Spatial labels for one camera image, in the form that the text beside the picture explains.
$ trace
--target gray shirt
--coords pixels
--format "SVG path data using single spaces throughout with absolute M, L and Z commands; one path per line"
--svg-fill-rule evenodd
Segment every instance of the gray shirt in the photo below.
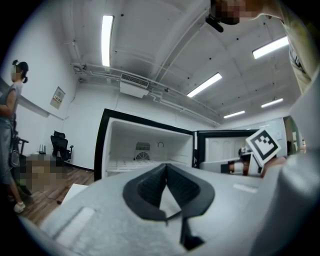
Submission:
M 8 95 L 12 91 L 15 91 L 16 100 L 15 100 L 15 103 L 14 103 L 12 116 L 9 118 L 10 121 L 12 121 L 14 119 L 14 116 L 15 116 L 15 113 L 16 113 L 16 110 L 17 110 L 18 101 L 19 101 L 19 98 L 20 98 L 20 95 L 21 95 L 21 92 L 22 92 L 22 83 L 15 82 L 13 85 L 11 85 L 10 88 L 0 96 L 0 105 L 6 105 L 7 104 Z M 8 119 L 7 117 L 4 117 L 4 116 L 0 116 L 0 118 L 1 119 Z

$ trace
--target wooden floor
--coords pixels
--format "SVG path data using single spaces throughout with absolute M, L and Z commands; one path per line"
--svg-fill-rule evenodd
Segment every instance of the wooden floor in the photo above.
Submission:
M 58 185 L 48 185 L 40 191 L 32 190 L 32 196 L 23 198 L 25 210 L 20 213 L 35 225 L 40 226 L 42 221 L 60 205 L 72 184 L 90 185 L 94 182 L 94 173 L 91 171 L 69 168 L 65 178 Z

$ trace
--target refrigerator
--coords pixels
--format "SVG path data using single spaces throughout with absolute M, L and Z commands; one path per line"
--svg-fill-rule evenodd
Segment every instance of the refrigerator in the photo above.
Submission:
M 95 181 L 165 164 L 199 168 L 238 157 L 255 130 L 186 130 L 105 109 L 97 135 Z

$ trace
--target ceiling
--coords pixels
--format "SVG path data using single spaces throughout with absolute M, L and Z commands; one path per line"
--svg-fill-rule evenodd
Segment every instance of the ceiling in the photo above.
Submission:
M 238 111 L 245 110 L 246 117 L 261 112 L 261 105 L 274 98 L 284 98 L 281 107 L 292 105 L 299 88 L 289 48 L 257 60 L 252 54 L 286 35 L 281 22 L 261 16 L 233 26 L 223 24 L 224 32 L 219 33 L 205 23 L 209 5 L 209 0 L 65 0 L 62 22 L 71 62 L 88 66 L 82 73 L 86 81 L 117 84 L 92 76 L 89 70 L 118 76 L 113 69 L 119 69 L 146 77 L 156 82 L 150 89 L 168 102 L 219 124 L 225 122 L 223 116 Z M 114 16 L 113 69 L 102 67 L 103 15 Z M 216 73 L 222 75 L 220 81 L 192 99 L 186 97 Z

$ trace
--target air conditioner unit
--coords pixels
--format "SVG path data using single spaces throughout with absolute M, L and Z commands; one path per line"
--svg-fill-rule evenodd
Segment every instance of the air conditioner unit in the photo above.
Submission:
M 134 86 L 138 86 L 141 87 L 143 89 L 147 89 L 149 87 L 149 81 L 141 79 L 139 77 L 133 76 L 133 75 L 128 75 L 125 73 L 122 73 L 121 75 L 121 81 L 127 83 L 127 84 L 131 84 Z
M 142 99 L 144 96 L 148 95 L 149 91 L 132 85 L 123 81 L 120 81 L 120 92 L 123 94 L 131 95 L 137 98 Z

